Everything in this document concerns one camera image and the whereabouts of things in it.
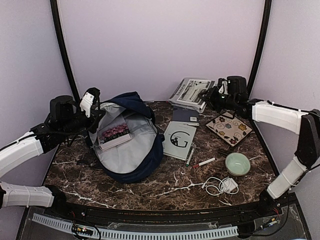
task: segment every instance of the white charging cable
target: white charging cable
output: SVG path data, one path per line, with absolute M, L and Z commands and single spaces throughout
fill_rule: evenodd
M 215 185 L 207 185 L 206 186 L 206 184 L 209 182 L 210 179 L 218 180 L 220 182 L 219 186 L 215 186 Z M 202 189 L 205 188 L 205 191 L 211 196 L 218 196 L 218 195 L 223 194 L 223 193 L 237 194 L 239 192 L 238 184 L 236 184 L 236 182 L 230 177 L 226 177 L 223 180 L 220 180 L 217 177 L 211 176 L 205 181 L 205 183 L 202 185 L 201 188 Z M 213 194 L 213 193 L 209 192 L 208 188 L 215 188 L 218 191 L 218 193 L 217 194 Z

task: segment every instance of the brown marble surface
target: brown marble surface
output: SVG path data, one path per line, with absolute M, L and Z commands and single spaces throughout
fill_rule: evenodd
M 158 129 L 164 132 L 172 118 L 172 106 L 166 102 L 149 105 L 156 115 Z M 61 189 L 70 203 L 122 210 L 199 210 L 258 201 L 259 193 L 275 178 L 269 160 L 254 132 L 231 149 L 205 126 L 216 116 L 209 108 L 200 114 L 200 126 L 194 137 L 197 148 L 190 165 L 216 157 L 212 163 L 192 168 L 186 167 L 184 161 L 165 156 L 153 174 L 141 183 L 122 184 L 103 172 L 95 155 L 79 137 L 71 148 L 66 144 L 60 146 L 45 184 Z M 250 172 L 233 177 L 239 185 L 237 194 L 211 196 L 201 188 L 211 176 L 231 177 L 225 157 L 217 153 L 219 148 L 245 154 L 250 159 Z

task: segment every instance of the black pole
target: black pole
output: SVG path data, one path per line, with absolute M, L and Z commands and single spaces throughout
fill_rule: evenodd
M 259 40 L 258 44 L 256 47 L 255 51 L 255 56 L 252 64 L 252 69 L 250 73 L 250 77 L 247 83 L 247 90 L 249 93 L 249 96 L 252 92 L 252 88 L 254 87 L 255 79 L 257 76 L 261 56 L 262 56 L 262 51 L 264 49 L 264 44 L 266 40 L 266 35 L 267 35 L 267 29 L 268 29 L 268 23 L 269 23 L 269 17 L 270 17 L 270 11 L 271 11 L 271 3 L 272 0 L 265 0 L 264 2 L 264 10 L 263 10 L 263 17 L 262 17 L 262 23 L 261 23 L 261 28 L 260 28 L 260 35 L 259 35 Z
M 53 17 L 53 23 L 54 23 L 54 28 L 55 28 L 55 34 L 56 38 L 58 40 L 59 48 L 60 48 L 60 53 L 64 65 L 64 69 L 66 72 L 66 76 L 68 78 L 70 88 L 74 97 L 74 100 L 77 103 L 80 103 L 80 96 L 79 92 L 76 86 L 75 78 L 71 70 L 68 54 L 67 54 L 67 49 L 66 49 L 66 44 L 64 40 L 64 35 L 62 32 L 62 27 L 61 27 L 61 22 L 60 22 L 60 17 L 59 17 L 59 10 L 58 10 L 58 3 L 57 0 L 50 0 L 51 3 L 51 11 L 52 11 L 52 17 Z

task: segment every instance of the book with pink flowers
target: book with pink flowers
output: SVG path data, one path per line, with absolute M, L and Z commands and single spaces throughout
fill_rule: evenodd
M 99 131 L 98 140 L 102 151 L 116 147 L 132 139 L 128 125 L 122 115 Z

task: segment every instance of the floral placemat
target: floral placemat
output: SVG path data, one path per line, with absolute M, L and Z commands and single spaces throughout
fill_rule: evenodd
M 229 112 L 223 115 L 232 117 Z M 223 115 L 214 118 L 206 126 L 231 147 L 234 147 L 252 131 L 252 128 L 236 117 L 229 119 Z

